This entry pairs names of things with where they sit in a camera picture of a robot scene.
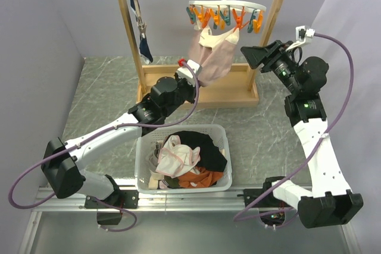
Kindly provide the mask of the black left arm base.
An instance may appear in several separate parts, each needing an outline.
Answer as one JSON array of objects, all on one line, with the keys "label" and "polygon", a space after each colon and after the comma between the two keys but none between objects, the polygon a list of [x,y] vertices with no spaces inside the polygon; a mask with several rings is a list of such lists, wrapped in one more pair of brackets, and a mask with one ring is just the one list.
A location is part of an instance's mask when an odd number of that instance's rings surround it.
[{"label": "black left arm base", "polygon": [[104,200],[86,196],[84,208],[97,210],[96,221],[101,227],[115,226],[122,220],[121,209],[136,209],[138,200],[137,190],[117,190]]}]

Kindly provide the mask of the black underwear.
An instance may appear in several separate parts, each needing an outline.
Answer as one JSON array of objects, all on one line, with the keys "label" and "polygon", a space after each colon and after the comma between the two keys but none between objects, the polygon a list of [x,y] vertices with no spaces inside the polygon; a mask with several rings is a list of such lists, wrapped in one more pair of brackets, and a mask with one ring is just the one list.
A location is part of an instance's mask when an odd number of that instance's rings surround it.
[{"label": "black underwear", "polygon": [[227,160],[219,148],[214,145],[209,135],[196,131],[178,131],[173,135],[179,136],[181,144],[191,149],[200,148],[200,161],[197,163],[197,167],[213,172],[223,173],[225,171]]}]

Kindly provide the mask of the pink beige underwear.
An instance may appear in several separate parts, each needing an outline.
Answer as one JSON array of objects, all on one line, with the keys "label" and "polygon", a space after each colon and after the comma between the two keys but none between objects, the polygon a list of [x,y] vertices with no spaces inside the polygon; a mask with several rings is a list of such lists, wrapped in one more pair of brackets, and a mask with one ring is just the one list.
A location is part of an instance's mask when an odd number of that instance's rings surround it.
[{"label": "pink beige underwear", "polygon": [[188,51],[188,58],[198,63],[202,70],[198,81],[203,87],[225,77],[233,64],[233,58],[240,38],[240,30],[231,29],[220,35],[213,35],[209,26],[193,26],[194,34]]}]

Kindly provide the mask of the white underwear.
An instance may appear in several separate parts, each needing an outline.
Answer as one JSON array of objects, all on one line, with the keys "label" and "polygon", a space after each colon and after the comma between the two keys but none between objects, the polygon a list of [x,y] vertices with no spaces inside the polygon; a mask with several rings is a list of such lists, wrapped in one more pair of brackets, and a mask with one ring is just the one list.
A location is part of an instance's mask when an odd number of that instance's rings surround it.
[{"label": "white underwear", "polygon": [[200,148],[181,144],[179,136],[171,135],[160,149],[156,172],[171,178],[179,177],[195,168],[200,161]]}]

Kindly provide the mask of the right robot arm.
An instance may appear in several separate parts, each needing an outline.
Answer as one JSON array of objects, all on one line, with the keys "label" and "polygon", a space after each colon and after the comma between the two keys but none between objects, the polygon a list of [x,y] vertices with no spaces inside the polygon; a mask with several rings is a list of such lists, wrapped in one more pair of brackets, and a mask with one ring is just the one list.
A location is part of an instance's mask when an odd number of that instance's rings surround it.
[{"label": "right robot arm", "polygon": [[297,171],[286,177],[267,178],[263,192],[235,217],[244,220],[244,213],[264,201],[268,206],[284,202],[294,208],[305,228],[345,225],[363,207],[363,197],[353,193],[342,173],[333,150],[329,132],[341,118],[349,97],[332,123],[327,120],[320,90],[326,84],[328,63],[319,57],[308,57],[302,63],[295,61],[296,50],[291,41],[279,40],[268,46],[243,46],[241,52],[249,66],[262,73],[272,72],[289,91],[284,107],[305,153],[300,169],[308,167],[312,189],[307,190],[292,182]]}]

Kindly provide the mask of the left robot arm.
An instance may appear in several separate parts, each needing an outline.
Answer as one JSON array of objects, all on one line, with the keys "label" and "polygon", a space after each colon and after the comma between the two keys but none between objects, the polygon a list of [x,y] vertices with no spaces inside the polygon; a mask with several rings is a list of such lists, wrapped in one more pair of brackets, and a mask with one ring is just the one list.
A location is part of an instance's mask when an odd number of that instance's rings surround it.
[{"label": "left robot arm", "polygon": [[126,141],[164,127],[166,118],[178,107],[195,102],[197,92],[194,79],[162,77],[139,103],[115,121],[67,142],[59,137],[50,140],[41,170],[56,197],[82,193],[97,197],[107,208],[115,207],[120,200],[116,182],[110,175],[86,171],[87,164]]}]

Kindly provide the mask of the white clip hanger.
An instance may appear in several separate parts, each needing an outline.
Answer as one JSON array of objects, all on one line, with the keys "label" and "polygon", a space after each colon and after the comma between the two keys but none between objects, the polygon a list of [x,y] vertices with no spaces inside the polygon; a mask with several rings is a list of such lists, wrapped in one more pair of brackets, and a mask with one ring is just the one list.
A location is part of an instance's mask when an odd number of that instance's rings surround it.
[{"label": "white clip hanger", "polygon": [[189,1],[186,12],[191,24],[197,21],[205,28],[212,21],[214,29],[232,26],[234,30],[247,29],[258,34],[263,23],[266,7],[240,0]]}]

